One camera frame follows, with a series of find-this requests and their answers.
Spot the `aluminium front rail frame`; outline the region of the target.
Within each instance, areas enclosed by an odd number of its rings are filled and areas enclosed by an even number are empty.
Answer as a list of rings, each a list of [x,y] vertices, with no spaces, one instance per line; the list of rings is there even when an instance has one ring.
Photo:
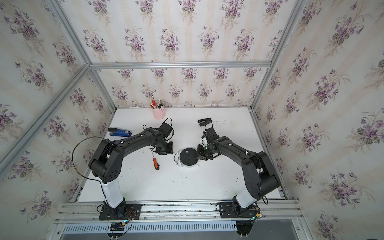
[[[99,202],[63,204],[47,239],[69,234],[184,233],[240,231],[249,236],[262,221],[288,221],[299,240],[313,239],[296,200],[270,199],[251,205],[236,215],[230,200],[131,202],[118,218]]]

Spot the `pens in pink cup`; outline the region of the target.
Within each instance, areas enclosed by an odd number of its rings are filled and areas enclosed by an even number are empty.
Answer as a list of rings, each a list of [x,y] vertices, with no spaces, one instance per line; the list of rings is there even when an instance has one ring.
[[[164,106],[164,103],[162,100],[156,101],[154,97],[152,97],[150,107],[152,109],[158,110],[161,109]]]

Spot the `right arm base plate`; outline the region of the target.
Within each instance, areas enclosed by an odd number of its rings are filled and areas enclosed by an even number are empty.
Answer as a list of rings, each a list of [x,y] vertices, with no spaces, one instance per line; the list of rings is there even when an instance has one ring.
[[[256,205],[251,205],[242,209],[233,202],[221,202],[215,205],[216,212],[219,212],[221,219],[248,219],[254,220],[260,217],[260,209]]]

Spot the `black stapler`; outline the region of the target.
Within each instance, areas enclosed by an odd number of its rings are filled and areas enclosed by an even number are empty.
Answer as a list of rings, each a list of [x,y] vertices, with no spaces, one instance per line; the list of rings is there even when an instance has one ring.
[[[205,127],[207,126],[208,124],[211,124],[212,123],[212,119],[211,118],[204,118],[204,119],[200,119],[198,120],[198,124],[200,127]]]

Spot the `blue stapler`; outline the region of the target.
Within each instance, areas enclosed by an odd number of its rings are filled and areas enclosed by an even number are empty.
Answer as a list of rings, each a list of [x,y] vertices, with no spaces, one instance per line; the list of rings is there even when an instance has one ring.
[[[123,130],[119,128],[108,128],[110,136],[128,138],[132,135],[131,131]]]

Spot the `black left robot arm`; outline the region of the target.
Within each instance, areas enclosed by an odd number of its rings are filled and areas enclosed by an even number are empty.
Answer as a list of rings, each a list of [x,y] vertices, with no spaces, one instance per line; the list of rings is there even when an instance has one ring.
[[[172,155],[173,142],[170,141],[175,131],[172,127],[147,128],[131,137],[111,141],[103,139],[89,162],[92,174],[101,184],[105,204],[113,209],[125,205],[118,177],[124,158],[145,147],[153,147],[158,155]]]

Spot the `orange handled screwdriver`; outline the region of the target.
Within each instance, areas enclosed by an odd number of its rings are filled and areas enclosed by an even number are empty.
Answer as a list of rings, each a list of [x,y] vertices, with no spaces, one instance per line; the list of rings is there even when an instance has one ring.
[[[157,161],[157,159],[155,157],[154,152],[151,151],[151,153],[152,153],[152,156],[153,156],[153,163],[154,163],[155,170],[158,171],[160,169],[159,163],[158,163],[158,161]]]

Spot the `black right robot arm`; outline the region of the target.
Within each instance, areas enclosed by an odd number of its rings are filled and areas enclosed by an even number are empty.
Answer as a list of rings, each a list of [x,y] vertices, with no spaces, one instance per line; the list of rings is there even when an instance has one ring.
[[[225,156],[241,167],[245,189],[234,197],[234,208],[247,209],[281,186],[277,171],[265,152],[246,150],[225,136],[202,137],[201,142],[197,147],[198,159],[208,161]]]

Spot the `pink pen holder cup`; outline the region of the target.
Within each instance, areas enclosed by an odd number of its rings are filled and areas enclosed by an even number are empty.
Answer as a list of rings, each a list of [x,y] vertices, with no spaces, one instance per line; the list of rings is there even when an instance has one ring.
[[[162,120],[166,116],[166,110],[164,107],[159,109],[152,109],[153,116],[156,120]]]

